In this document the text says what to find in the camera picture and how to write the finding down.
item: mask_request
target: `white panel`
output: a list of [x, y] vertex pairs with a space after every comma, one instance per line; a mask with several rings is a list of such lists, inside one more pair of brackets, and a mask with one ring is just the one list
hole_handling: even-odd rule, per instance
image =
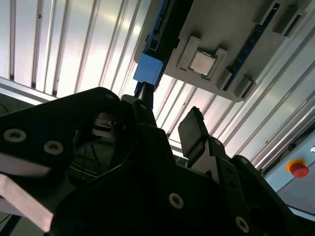
[[96, 16], [90, 49], [79, 91], [98, 87], [121, 0], [102, 0]]
[[233, 156], [242, 146], [246, 139], [255, 131], [259, 124], [272, 111], [281, 98], [288, 92], [292, 85], [301, 77], [304, 71], [314, 61], [315, 55], [315, 37], [306, 45], [292, 64], [281, 75], [279, 80], [270, 89], [267, 95], [262, 99], [259, 106], [253, 111], [251, 116], [243, 123], [237, 133], [226, 145], [226, 153]]
[[45, 90], [48, 53], [49, 53], [49, 46], [50, 46], [50, 35], [51, 35], [52, 21], [53, 21], [51, 13], [53, 13], [52, 9], [55, 9], [53, 3], [54, 3], [53, 0], [43, 1], [43, 12], [40, 18], [42, 22], [41, 22], [41, 32], [40, 32], [40, 40], [39, 40], [36, 89], [42, 92]]
[[121, 55], [122, 63], [118, 69], [118, 73], [114, 78], [114, 85], [112, 91], [115, 94], [119, 94], [122, 88], [122, 83], [126, 79], [126, 73], [128, 67], [130, 65], [131, 60], [133, 60], [133, 55], [135, 52], [135, 47], [138, 42], [139, 34], [143, 27], [144, 20], [146, 18], [147, 12], [149, 10], [151, 1], [150, 0], [142, 0], [137, 15], [134, 20], [133, 29], [131, 35], [128, 39], [128, 44], [126, 45], [125, 53]]
[[16, 0], [14, 81], [31, 86], [36, 0]]
[[266, 122], [264, 127], [247, 144], [241, 155], [251, 159], [259, 148], [277, 132], [283, 122], [292, 115], [302, 102], [314, 91], [315, 70], [303, 80], [291, 96], [277, 109], [274, 115]]
[[0, 77], [9, 78], [10, 0], [2, 0], [0, 6]]
[[180, 122], [182, 122], [182, 120], [186, 117], [186, 115], [188, 114], [188, 112], [192, 109], [192, 107], [197, 107], [200, 109], [201, 113], [204, 114], [206, 112], [206, 109], [209, 106], [209, 103], [212, 101], [212, 99], [214, 98], [214, 94], [208, 91], [205, 91], [201, 88], [197, 88], [195, 94], [193, 95], [193, 97], [191, 98], [189, 104], [187, 105], [187, 107], [185, 108], [183, 114], [181, 115], [180, 119], [178, 120], [178, 122], [176, 123], [171, 135], [170, 135], [170, 139], [180, 142], [180, 138], [179, 138], [179, 133], [178, 133], [178, 126], [180, 124]]
[[234, 106], [232, 107], [232, 109], [229, 111], [229, 113], [224, 117], [223, 121], [219, 124], [218, 128], [216, 129], [216, 131], [213, 133], [213, 137], [218, 138], [221, 133], [226, 129], [226, 127], [228, 126], [228, 124], [231, 122], [231, 120], [235, 117], [235, 115], [237, 114], [237, 112], [240, 110], [240, 108], [242, 107], [244, 102], [238, 102], [235, 103]]
[[161, 81], [158, 85], [157, 90], [154, 93], [154, 98], [153, 98], [153, 114], [155, 117], [157, 117], [157, 113], [160, 109], [160, 107], [163, 105], [162, 102], [167, 96], [167, 93], [171, 92], [170, 91], [170, 85], [171, 83], [175, 83], [175, 79], [168, 76], [168, 75], [163, 75], [161, 78]]
[[105, 75], [102, 86], [107, 89], [112, 89], [115, 79], [116, 68], [119, 64], [119, 60], [122, 56], [122, 51], [124, 50], [125, 41], [127, 40], [128, 30], [131, 24], [133, 14], [137, 5], [137, 0], [127, 1], [127, 6], [125, 9], [125, 15], [123, 18], [123, 23], [121, 25], [120, 32], [116, 41], [116, 45], [112, 55], [110, 56], [110, 62], [108, 68], [105, 68]]
[[162, 125], [162, 129], [165, 130], [166, 133], [169, 133], [171, 126], [176, 125], [177, 119], [179, 119], [183, 113], [183, 109], [185, 109], [188, 97], [191, 96], [195, 87], [190, 84], [185, 84], [183, 90], [175, 100], [173, 107], [170, 110], [169, 115], [167, 116], [164, 124]]
[[169, 95], [162, 112], [160, 113], [159, 117], [157, 118], [157, 126], [161, 127], [164, 124], [165, 119], [168, 118], [168, 115], [172, 109], [172, 107], [174, 106], [174, 103], [177, 99], [177, 97], [179, 96], [181, 90], [183, 89], [183, 87], [185, 86], [184, 82], [182, 82], [181, 80], [177, 80], [176, 84], [171, 92], [171, 94]]
[[226, 110], [231, 104], [232, 101], [224, 97], [216, 96], [208, 111], [204, 115], [205, 124], [210, 134], [214, 132], [214, 128], [217, 124], [221, 123], [224, 119], [222, 116], [226, 114]]
[[47, 54], [48, 66], [47, 66], [47, 76], [46, 76], [46, 83], [45, 83], [45, 93], [48, 93], [48, 94], [52, 94], [53, 92], [61, 30], [63, 26], [64, 8], [65, 8], [65, 1], [56, 0], [55, 12], [53, 16], [52, 33], [51, 33], [51, 46], [50, 46], [49, 54]]
[[74, 0], [72, 2], [57, 97], [74, 93], [92, 5], [93, 0]]

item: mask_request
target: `silver metal bar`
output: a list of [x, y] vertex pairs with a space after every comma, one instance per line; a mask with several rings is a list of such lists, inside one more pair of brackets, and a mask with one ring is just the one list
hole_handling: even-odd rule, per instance
[[296, 56], [302, 51], [307, 41], [306, 39], [309, 35], [309, 31], [313, 28], [314, 11], [305, 17], [303, 23], [295, 34], [285, 41], [282, 46], [278, 49], [274, 57], [270, 60], [269, 65], [261, 73], [258, 78], [259, 85], [256, 91], [243, 103], [241, 109], [237, 112], [236, 116], [231, 120], [226, 129], [220, 134], [219, 139], [226, 145], [225, 140], [230, 140], [240, 126], [249, 117], [249, 114], [261, 101], [261, 97], [265, 94], [264, 91], [270, 90], [270, 85], [273, 85], [278, 79], [278, 72], [284, 72], [286, 68], [293, 62]]
[[9, 62], [9, 78], [14, 80], [14, 62], [15, 62], [15, 21], [16, 21], [16, 0], [10, 2], [10, 62]]
[[110, 63], [110, 61], [111, 61], [111, 59], [113, 57], [113, 53], [115, 51], [115, 47], [116, 47], [116, 44], [117, 44], [119, 33], [120, 33], [120, 31], [122, 29], [122, 26], [123, 26], [124, 15], [125, 15], [125, 10], [126, 10], [126, 7], [127, 7], [127, 3], [128, 2], [126, 0], [122, 0], [122, 4], [121, 4], [120, 10], [119, 10], [119, 14], [118, 14], [118, 17], [117, 17], [117, 20], [116, 20], [116, 23], [115, 23], [114, 32], [113, 32], [113, 35], [112, 35], [112, 38], [111, 38], [111, 41], [110, 41], [110, 44], [109, 44], [109, 47], [108, 47], [106, 60], [105, 60], [105, 63], [104, 63], [102, 75], [101, 75], [101, 78], [100, 78], [98, 86], [102, 86], [103, 83], [104, 83], [105, 75], [106, 75], [106, 72], [108, 70], [109, 63]]
[[242, 152], [242, 150], [249, 144], [253, 137], [262, 129], [267, 121], [275, 114], [279, 107], [290, 97], [290, 95], [296, 90], [296, 88], [305, 80], [309, 73], [315, 68], [315, 61], [307, 68], [307, 70], [301, 75], [301, 77], [294, 83], [289, 91], [283, 96], [283, 98], [277, 103], [267, 117], [259, 124], [256, 130], [249, 136], [249, 138], [243, 143], [243, 145], [237, 150], [236, 154]]
[[168, 98], [169, 98], [171, 92], [173, 91], [173, 88], [174, 88], [175, 84], [176, 84], [176, 79], [172, 78], [172, 81], [171, 81], [171, 83], [170, 83], [170, 85], [169, 85], [169, 87], [168, 87], [168, 89], [167, 89], [167, 91], [166, 91], [166, 94], [165, 94], [165, 96], [163, 97], [163, 100], [162, 100], [162, 102], [161, 102], [161, 105], [160, 105], [160, 107], [158, 108], [158, 111], [157, 111], [157, 113], [156, 113], [156, 119], [158, 119], [160, 113], [162, 112], [162, 110], [163, 110], [163, 108], [164, 108], [164, 105], [165, 105], [166, 101], [168, 100]]
[[42, 231], [48, 232], [53, 214], [8, 176], [0, 174], [0, 195]]
[[55, 70], [55, 76], [54, 76], [53, 95], [57, 95], [59, 76], [60, 76], [61, 66], [63, 63], [63, 52], [64, 52], [65, 40], [66, 40], [66, 35], [68, 31], [68, 26], [69, 26], [71, 6], [72, 6], [72, 0], [66, 0], [65, 6], [64, 6], [63, 25], [61, 29], [56, 70]]
[[213, 134], [216, 132], [220, 124], [222, 124], [222, 121], [226, 118], [227, 114], [231, 111], [231, 109], [234, 107], [235, 102], [231, 102], [231, 104], [228, 106], [228, 108], [224, 111], [220, 119], [216, 122], [216, 124], [213, 126], [211, 130], [208, 130], [209, 134], [213, 136]]
[[126, 35], [126, 40], [125, 40], [124, 45], [123, 45], [123, 51], [122, 51], [121, 56], [119, 58], [119, 61], [118, 61], [117, 67], [116, 67], [116, 71], [115, 71], [115, 74], [114, 74], [114, 78], [113, 78], [113, 81], [112, 81], [111, 86], [110, 86], [110, 90], [113, 90], [115, 79], [116, 79], [116, 77], [118, 75], [118, 72], [119, 72], [119, 69], [121, 68], [121, 65], [123, 63], [123, 59], [124, 59], [124, 56], [125, 56], [126, 50], [127, 50], [127, 45], [130, 42], [131, 34], [132, 34], [133, 29], [135, 27], [134, 22], [135, 22], [137, 13], [139, 11], [140, 3], [141, 3], [141, 0], [138, 0], [137, 4], [136, 4], [136, 8], [135, 8], [133, 16], [132, 16], [132, 19], [130, 21], [130, 27], [129, 27], [127, 35]]
[[257, 169], [271, 163], [280, 153], [298, 137], [315, 118], [315, 91], [300, 105], [300, 107], [279, 128], [267, 145], [254, 155], [252, 163]]
[[39, 42], [40, 42], [40, 36], [41, 36], [43, 7], [44, 7], [43, 1], [37, 0], [34, 52], [33, 52], [32, 70], [31, 70], [31, 87], [32, 88], [36, 87], [38, 58], [39, 58]]
[[56, 99], [43, 92], [0, 77], [0, 93], [29, 104], [38, 105]]
[[192, 97], [195, 95], [196, 91], [197, 91], [197, 87], [193, 87], [192, 90], [189, 92], [189, 94], [188, 94], [188, 96], [187, 96], [183, 106], [180, 108], [180, 110], [177, 113], [173, 123], [169, 127], [167, 134], [171, 134], [173, 132], [174, 128], [176, 127], [176, 124], [181, 121], [180, 118], [183, 116], [183, 113], [184, 113], [185, 109], [187, 108], [187, 106], [188, 106], [190, 100], [192, 99]]
[[100, 2], [100, 0], [94, 0], [93, 1], [92, 13], [91, 13], [90, 21], [89, 21], [87, 36], [86, 36], [86, 39], [84, 42], [84, 47], [83, 47], [81, 62], [80, 62], [80, 66], [79, 66], [77, 82], [76, 82], [75, 90], [74, 90], [75, 93], [77, 93], [79, 91], [80, 86], [81, 86], [83, 71], [85, 69], [85, 64], [87, 62], [87, 58], [88, 58], [88, 54], [89, 54], [89, 50], [90, 50], [90, 45], [91, 45], [91, 38], [93, 35], [95, 21], [96, 21], [96, 16], [98, 14], [99, 2]]

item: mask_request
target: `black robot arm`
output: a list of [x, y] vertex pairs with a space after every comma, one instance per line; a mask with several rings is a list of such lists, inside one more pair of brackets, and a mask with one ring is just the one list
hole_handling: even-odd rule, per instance
[[[2, 210], [52, 236], [310, 235], [250, 161], [208, 135], [197, 108], [179, 126], [189, 161], [177, 165], [152, 93], [120, 100], [95, 88], [0, 117]], [[74, 152], [100, 137], [117, 146], [110, 170], [76, 188]]]

